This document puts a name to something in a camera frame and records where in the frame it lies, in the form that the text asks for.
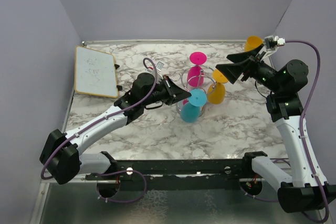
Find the blue wine glass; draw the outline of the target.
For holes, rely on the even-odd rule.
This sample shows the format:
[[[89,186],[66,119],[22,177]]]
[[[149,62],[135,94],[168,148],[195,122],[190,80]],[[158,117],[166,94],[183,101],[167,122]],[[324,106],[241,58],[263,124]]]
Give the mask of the blue wine glass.
[[[191,96],[188,102],[183,105],[180,116],[186,123],[194,123],[197,121],[203,106],[207,102],[207,95],[201,89],[193,89],[190,91]]]

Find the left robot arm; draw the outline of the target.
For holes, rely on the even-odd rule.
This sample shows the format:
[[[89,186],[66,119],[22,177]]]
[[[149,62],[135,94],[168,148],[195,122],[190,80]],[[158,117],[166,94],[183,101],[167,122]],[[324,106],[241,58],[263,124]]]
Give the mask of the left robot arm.
[[[148,105],[162,102],[172,105],[191,94],[177,86],[167,75],[157,81],[150,73],[141,73],[129,91],[103,114],[68,132],[56,129],[49,133],[40,155],[43,171],[60,185],[78,174],[99,173],[104,179],[115,175],[114,159],[106,152],[85,154],[95,142],[138,119]]]

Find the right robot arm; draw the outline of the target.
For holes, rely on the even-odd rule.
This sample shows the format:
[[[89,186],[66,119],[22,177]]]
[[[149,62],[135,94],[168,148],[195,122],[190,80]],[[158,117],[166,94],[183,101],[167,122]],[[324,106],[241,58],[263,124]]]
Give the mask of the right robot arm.
[[[308,66],[298,59],[290,60],[280,70],[264,62],[267,47],[227,56],[230,63],[217,64],[230,83],[238,79],[255,79],[270,90],[266,107],[285,144],[291,174],[271,161],[264,152],[244,155],[241,171],[246,177],[261,176],[276,192],[286,213],[327,209],[335,199],[335,185],[328,183],[314,155],[305,110],[298,91],[308,83]]]

